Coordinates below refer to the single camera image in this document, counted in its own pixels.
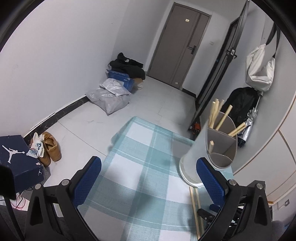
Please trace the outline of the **white shoulder bag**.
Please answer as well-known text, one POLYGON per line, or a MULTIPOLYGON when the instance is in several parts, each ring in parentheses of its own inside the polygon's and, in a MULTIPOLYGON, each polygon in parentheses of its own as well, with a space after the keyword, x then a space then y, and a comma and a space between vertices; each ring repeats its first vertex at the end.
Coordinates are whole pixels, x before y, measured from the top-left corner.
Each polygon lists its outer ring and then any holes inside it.
POLYGON ((271 57, 265 64, 266 44, 262 44, 253 49, 246 57, 246 78, 245 83, 250 87, 261 91, 269 91, 275 71, 275 57, 271 57))

